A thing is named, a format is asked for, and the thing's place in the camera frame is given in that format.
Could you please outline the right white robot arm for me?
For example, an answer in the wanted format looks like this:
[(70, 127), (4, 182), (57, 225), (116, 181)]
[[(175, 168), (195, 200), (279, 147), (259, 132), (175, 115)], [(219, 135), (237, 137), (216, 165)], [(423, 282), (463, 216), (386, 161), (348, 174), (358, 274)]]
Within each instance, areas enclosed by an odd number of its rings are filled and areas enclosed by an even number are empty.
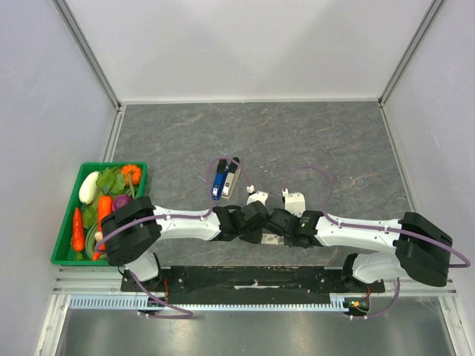
[(295, 216), (276, 209), (265, 228), (292, 247), (360, 248), (360, 254), (347, 256), (339, 275), (347, 291), (397, 278), (410, 278), (433, 287), (447, 284), (453, 240), (414, 212), (405, 213), (400, 220), (355, 220), (325, 216), (320, 211)]

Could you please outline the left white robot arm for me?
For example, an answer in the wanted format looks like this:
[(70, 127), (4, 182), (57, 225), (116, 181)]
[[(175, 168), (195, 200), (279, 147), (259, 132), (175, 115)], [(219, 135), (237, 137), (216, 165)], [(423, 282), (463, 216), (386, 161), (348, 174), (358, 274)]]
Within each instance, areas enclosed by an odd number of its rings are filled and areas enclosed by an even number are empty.
[(210, 211), (178, 211), (139, 197), (100, 220), (110, 266), (124, 266), (147, 291), (158, 290), (163, 274), (153, 245), (158, 240), (197, 239), (230, 242), (239, 238), (259, 243), (269, 219), (268, 194), (257, 191), (245, 206), (216, 206)]

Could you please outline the beige black stapler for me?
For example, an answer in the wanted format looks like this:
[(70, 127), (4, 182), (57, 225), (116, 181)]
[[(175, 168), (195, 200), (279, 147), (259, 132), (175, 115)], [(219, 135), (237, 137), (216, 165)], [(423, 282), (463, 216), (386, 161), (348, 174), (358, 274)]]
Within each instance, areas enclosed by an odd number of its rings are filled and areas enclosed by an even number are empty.
[(229, 199), (231, 197), (237, 184), (238, 177), (240, 176), (240, 168), (237, 166), (237, 163), (240, 163), (240, 159), (235, 156), (233, 162), (230, 162), (226, 167), (226, 178), (221, 193), (221, 197), (224, 199)]

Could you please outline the staple box with red mark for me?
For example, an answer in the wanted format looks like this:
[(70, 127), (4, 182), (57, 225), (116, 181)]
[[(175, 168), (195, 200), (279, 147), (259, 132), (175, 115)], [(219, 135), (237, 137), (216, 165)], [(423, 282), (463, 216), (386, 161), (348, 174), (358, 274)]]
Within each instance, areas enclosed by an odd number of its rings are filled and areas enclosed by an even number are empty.
[(261, 244), (263, 245), (283, 245), (284, 238), (276, 234), (263, 234), (261, 237)]

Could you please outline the blue stapler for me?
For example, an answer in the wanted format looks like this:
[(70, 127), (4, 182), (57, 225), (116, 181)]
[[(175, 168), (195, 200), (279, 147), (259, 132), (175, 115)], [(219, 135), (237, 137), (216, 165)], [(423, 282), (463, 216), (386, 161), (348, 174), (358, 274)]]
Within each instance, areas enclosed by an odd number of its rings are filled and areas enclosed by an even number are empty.
[(228, 165), (226, 159), (220, 159), (218, 161), (211, 190), (213, 200), (218, 201), (221, 198), (223, 186), (226, 181), (227, 167)]

